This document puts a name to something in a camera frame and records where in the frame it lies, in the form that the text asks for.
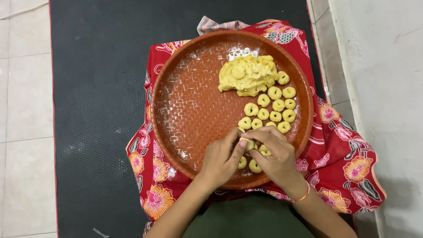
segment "striped cloth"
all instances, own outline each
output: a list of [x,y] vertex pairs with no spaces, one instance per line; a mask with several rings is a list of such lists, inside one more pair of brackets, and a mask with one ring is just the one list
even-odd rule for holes
[[206,16],[203,16],[203,18],[201,19],[200,23],[197,26],[197,32],[201,36],[206,33],[214,32],[218,30],[241,30],[242,28],[245,28],[247,26],[250,26],[250,25],[247,25],[240,21],[232,21],[232,22],[218,24],[212,19]]

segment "round tray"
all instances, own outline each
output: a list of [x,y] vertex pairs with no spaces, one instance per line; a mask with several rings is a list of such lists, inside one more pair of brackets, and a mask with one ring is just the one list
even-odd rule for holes
[[[306,146],[313,123],[313,101],[306,76],[294,58],[257,34],[237,30],[205,34],[183,45],[168,59],[157,76],[151,102],[153,130],[161,149],[191,179],[201,170],[206,147],[238,126],[245,117],[245,104],[257,104],[258,96],[239,97],[235,90],[217,89],[223,64],[249,51],[255,56],[271,55],[278,71],[289,75],[288,84],[275,83],[281,89],[292,86],[297,90],[297,117],[285,137],[295,147],[296,157]],[[220,188],[241,190],[269,181],[264,172],[252,173],[246,166]]]

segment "person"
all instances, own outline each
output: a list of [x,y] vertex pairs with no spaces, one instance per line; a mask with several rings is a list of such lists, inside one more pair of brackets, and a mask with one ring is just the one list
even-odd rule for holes
[[[263,156],[256,149],[247,151],[247,142],[239,140],[240,137],[261,142],[272,155]],[[245,152],[295,202],[251,195],[213,203],[203,214],[198,214],[209,195],[233,176]],[[234,128],[224,139],[207,147],[201,171],[145,235],[145,238],[171,237],[356,238],[357,235],[296,171],[294,147],[276,127],[267,126],[246,133]]]

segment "black mat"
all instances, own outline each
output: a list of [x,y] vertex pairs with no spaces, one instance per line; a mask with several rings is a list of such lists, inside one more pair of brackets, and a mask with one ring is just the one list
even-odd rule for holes
[[51,0],[60,238],[141,237],[147,217],[125,146],[144,122],[152,44],[192,39],[218,23],[289,21],[305,30],[324,97],[305,0]]

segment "hand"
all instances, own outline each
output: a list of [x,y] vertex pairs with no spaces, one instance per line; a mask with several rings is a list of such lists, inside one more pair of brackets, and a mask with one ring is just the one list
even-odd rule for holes
[[232,129],[224,139],[214,141],[206,150],[203,167],[195,180],[201,180],[201,184],[213,192],[225,184],[235,173],[238,163],[247,147],[247,141],[239,141],[233,152],[233,144],[239,140],[242,131]]
[[272,155],[263,156],[258,150],[251,152],[258,166],[283,190],[297,186],[304,178],[295,169],[295,149],[274,126],[260,127],[242,134],[242,137],[263,143]]

